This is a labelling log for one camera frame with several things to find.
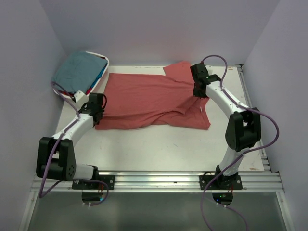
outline black mounting plate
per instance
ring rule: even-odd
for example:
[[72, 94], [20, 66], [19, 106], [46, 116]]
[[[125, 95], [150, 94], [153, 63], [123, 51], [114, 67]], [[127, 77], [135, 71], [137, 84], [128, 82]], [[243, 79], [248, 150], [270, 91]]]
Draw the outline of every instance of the black mounting plate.
[[[99, 175], [97, 180], [100, 180], [108, 185], [109, 190], [113, 190], [115, 187], [115, 175]], [[99, 183], [87, 183], [80, 181], [76, 183], [73, 181], [72, 189], [76, 190], [97, 190]]]
[[[200, 183], [200, 189], [204, 190], [205, 186], [207, 185], [207, 183], [209, 183], [213, 178], [215, 177], [215, 175], [212, 174], [205, 174], [205, 175], [199, 175], [199, 183]], [[233, 190], [242, 190], [243, 189], [243, 185], [242, 185], [242, 180], [241, 180], [241, 176], [237, 175], [236, 176], [236, 180], [234, 180], [231, 185], [233, 185]], [[228, 190], [229, 188], [221, 188], [218, 186], [217, 182], [214, 181], [209, 187], [209, 190]]]

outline folded teal towel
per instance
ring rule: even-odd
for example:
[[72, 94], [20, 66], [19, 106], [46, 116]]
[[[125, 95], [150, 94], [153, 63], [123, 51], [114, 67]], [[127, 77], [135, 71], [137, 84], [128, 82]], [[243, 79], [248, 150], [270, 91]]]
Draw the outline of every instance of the folded teal towel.
[[52, 81], [69, 93], [74, 94], [78, 90], [86, 93], [106, 65], [105, 59], [84, 51], [76, 51], [68, 56], [52, 77]]

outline white laundry basket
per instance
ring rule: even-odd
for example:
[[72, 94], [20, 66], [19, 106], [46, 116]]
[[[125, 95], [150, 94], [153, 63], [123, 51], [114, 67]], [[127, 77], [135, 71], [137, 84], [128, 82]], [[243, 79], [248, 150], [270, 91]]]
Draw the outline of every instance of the white laundry basket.
[[[94, 87], [91, 89], [91, 91], [88, 92], [88, 93], [86, 94], [86, 96], [89, 96], [89, 94], [90, 94], [91, 92], [93, 92], [94, 89], [101, 83], [101, 81], [102, 81], [102, 79], [103, 79], [103, 76], [104, 76], [104, 74], [106, 73], [107, 68], [108, 68], [108, 66], [109, 66], [109, 59], [108, 59], [106, 56], [103, 56], [103, 55], [101, 55], [101, 54], [97, 54], [97, 53], [93, 53], [93, 52], [89, 52], [89, 51], [86, 51], [86, 53], [96, 55], [96, 56], [101, 57], [101, 58], [103, 58], [103, 59], [105, 59], [105, 60], [107, 61], [106, 67], [105, 67], [105, 69], [104, 69], [104, 71], [103, 71], [103, 73], [102, 73], [101, 78], [100, 78], [99, 80], [96, 81], [96, 83], [95, 83]], [[71, 100], [71, 97], [70, 97], [70, 96], [65, 95], [65, 94], [62, 94], [62, 93], [60, 93], [60, 94], [61, 94], [63, 97], [65, 97], [66, 99]]]

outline robotic arm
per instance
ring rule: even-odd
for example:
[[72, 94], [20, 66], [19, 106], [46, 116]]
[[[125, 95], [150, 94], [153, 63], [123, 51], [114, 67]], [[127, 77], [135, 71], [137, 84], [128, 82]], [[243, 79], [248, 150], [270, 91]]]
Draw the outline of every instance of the robotic arm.
[[103, 118], [104, 95], [91, 93], [87, 103], [83, 104], [71, 123], [52, 137], [43, 137], [38, 144], [38, 159], [36, 174], [43, 177], [49, 155], [56, 141], [61, 140], [56, 148], [58, 158], [53, 158], [48, 169], [47, 178], [54, 180], [99, 180], [96, 166], [77, 164], [75, 160], [74, 145], [80, 138]]
[[[225, 134], [228, 148], [223, 160], [216, 168], [216, 176], [238, 156], [243, 155], [244, 151], [252, 148], [255, 143], [261, 139], [260, 114], [241, 109], [234, 104], [221, 90], [221, 79], [217, 75], [209, 75], [203, 63], [191, 66], [191, 73], [195, 82], [193, 95], [200, 98], [208, 97], [214, 100], [226, 117], [229, 118]], [[226, 88], [225, 91], [227, 91], [238, 104], [248, 108], [248, 106], [243, 105]], [[216, 187], [218, 189], [229, 189], [235, 181], [240, 180], [238, 176], [238, 167], [241, 161], [242, 158], [217, 179]], [[211, 178], [213, 177], [204, 174], [201, 180], [209, 182]]]

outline lavender wall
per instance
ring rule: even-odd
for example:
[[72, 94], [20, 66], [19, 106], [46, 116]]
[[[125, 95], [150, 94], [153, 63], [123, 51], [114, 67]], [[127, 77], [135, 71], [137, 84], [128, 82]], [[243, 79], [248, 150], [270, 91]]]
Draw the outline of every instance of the lavender wall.
[[[281, 0], [244, 64], [252, 102], [272, 115], [281, 129], [267, 149], [274, 171], [280, 171], [297, 230], [307, 230], [308, 205], [308, 1]], [[263, 124], [263, 141], [274, 136]]]
[[0, 230], [17, 230], [34, 178], [37, 145], [62, 102], [49, 81], [64, 50], [37, 0], [0, 2]]
[[279, 0], [40, 0], [65, 51], [112, 64], [248, 57]]

